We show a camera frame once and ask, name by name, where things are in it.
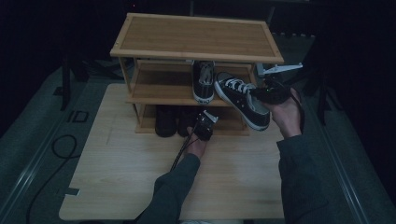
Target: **black sneaker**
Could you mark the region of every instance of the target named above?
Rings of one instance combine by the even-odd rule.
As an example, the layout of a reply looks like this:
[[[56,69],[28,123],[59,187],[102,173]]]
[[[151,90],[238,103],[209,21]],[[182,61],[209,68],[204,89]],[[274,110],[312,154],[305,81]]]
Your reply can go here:
[[[192,66],[192,93],[200,105],[207,105],[213,100],[213,78],[215,62],[195,61]]]
[[[218,73],[216,76],[215,90],[219,97],[237,109],[250,128],[264,131],[270,123],[270,111],[250,95],[252,89],[256,86],[228,73]]]
[[[187,137],[187,127],[194,127],[200,113],[200,106],[183,105],[180,107],[178,118],[177,133],[182,137]]]
[[[176,109],[173,105],[156,105],[155,133],[170,137],[177,131]]]

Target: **wooden shoe rack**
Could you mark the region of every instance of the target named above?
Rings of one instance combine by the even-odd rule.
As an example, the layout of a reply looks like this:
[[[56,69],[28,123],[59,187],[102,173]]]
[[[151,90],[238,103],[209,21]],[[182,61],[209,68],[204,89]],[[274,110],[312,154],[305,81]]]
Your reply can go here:
[[[128,13],[113,49],[120,59],[127,102],[134,106],[137,133],[155,133],[155,105],[198,105],[192,96],[192,61],[215,61],[256,83],[255,63],[283,63],[264,21]],[[134,59],[132,78],[125,59]],[[219,116],[214,134],[248,135],[240,114],[216,94],[207,111]]]

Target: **wire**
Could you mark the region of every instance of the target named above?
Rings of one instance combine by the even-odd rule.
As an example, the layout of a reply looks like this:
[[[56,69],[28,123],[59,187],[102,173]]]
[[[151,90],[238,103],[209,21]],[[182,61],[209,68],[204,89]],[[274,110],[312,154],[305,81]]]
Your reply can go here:
[[[55,145],[56,145],[56,143],[57,143],[59,140],[61,140],[61,139],[63,139],[63,138],[66,138],[66,137],[71,138],[71,139],[73,140],[73,142],[74,142],[74,145],[73,145],[73,148],[72,148],[72,150],[70,151],[70,153],[69,153],[68,156],[62,156],[62,155],[60,155],[60,154],[56,151]],[[58,172],[61,171],[62,168],[64,168],[64,166],[67,164],[68,161],[70,161],[70,160],[72,160],[72,159],[75,159],[75,158],[79,158],[79,157],[81,156],[81,154],[76,155],[76,156],[73,156],[73,154],[75,153],[75,151],[76,151],[76,149],[77,149],[77,145],[78,145],[78,143],[77,143],[77,138],[76,138],[75,136],[71,135],[71,134],[64,134],[64,135],[62,135],[62,136],[60,136],[60,137],[58,137],[58,138],[56,138],[56,139],[54,139],[54,140],[52,141],[51,149],[52,149],[53,154],[54,154],[56,157],[60,158],[60,159],[64,159],[64,161],[63,161],[62,164],[55,170],[55,172],[52,173],[52,175],[46,180],[46,182],[41,186],[41,188],[38,190],[38,192],[37,192],[37,193],[35,194],[35,196],[33,197],[32,201],[31,201],[30,204],[29,204],[29,207],[28,207],[28,209],[27,209],[27,212],[26,212],[26,224],[30,224],[30,223],[31,223],[31,222],[30,222],[30,215],[31,215],[31,213],[32,213],[32,208],[33,208],[33,205],[34,205],[34,203],[35,203],[35,200],[38,198],[38,196],[40,195],[41,191],[48,185],[48,183],[51,181],[51,179],[52,179],[53,177],[55,177],[55,175],[58,174]]]
[[[301,133],[304,132],[304,125],[305,125],[305,112],[303,110],[303,107],[301,106],[301,97],[300,97],[300,101],[298,101],[293,94],[291,94],[291,99],[293,99],[293,101],[297,104],[298,110],[300,112],[300,130]]]
[[[194,127],[192,128],[192,131],[191,131],[190,135],[186,138],[186,140],[184,140],[183,146],[181,147],[180,151],[178,152],[178,154],[177,154],[177,156],[176,156],[176,158],[175,158],[174,163],[172,164],[171,171],[175,170],[175,168],[176,168],[176,166],[177,166],[177,162],[178,162],[178,160],[180,159],[180,156],[181,156],[181,154],[183,153],[183,151],[184,151],[187,147],[189,147],[192,143],[194,143],[195,141],[198,140],[198,138],[197,138],[197,139],[195,139],[194,141],[190,142],[191,137],[192,137],[192,135],[194,134],[194,131],[195,131],[197,125],[198,125],[198,122],[195,123]]]

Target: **shoe rack top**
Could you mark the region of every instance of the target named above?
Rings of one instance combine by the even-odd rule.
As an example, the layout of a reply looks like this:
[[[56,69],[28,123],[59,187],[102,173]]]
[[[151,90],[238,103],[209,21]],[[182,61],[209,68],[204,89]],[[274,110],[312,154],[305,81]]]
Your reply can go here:
[[[283,63],[264,21],[128,13],[113,57]]]

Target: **human arm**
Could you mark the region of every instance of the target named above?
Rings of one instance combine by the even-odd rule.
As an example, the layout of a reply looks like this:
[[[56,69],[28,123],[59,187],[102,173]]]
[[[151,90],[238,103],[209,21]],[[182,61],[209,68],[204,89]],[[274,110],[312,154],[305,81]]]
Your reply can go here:
[[[291,93],[296,100],[299,98],[296,90],[291,89]],[[284,137],[277,146],[286,223],[333,223],[329,203],[321,189],[318,168],[308,155],[309,145],[301,132],[297,102],[289,98],[282,105],[265,106],[271,110],[273,121]]]
[[[138,224],[178,222],[181,206],[190,192],[206,144],[195,134],[192,135],[183,160],[173,171],[155,181],[152,200],[138,219]]]

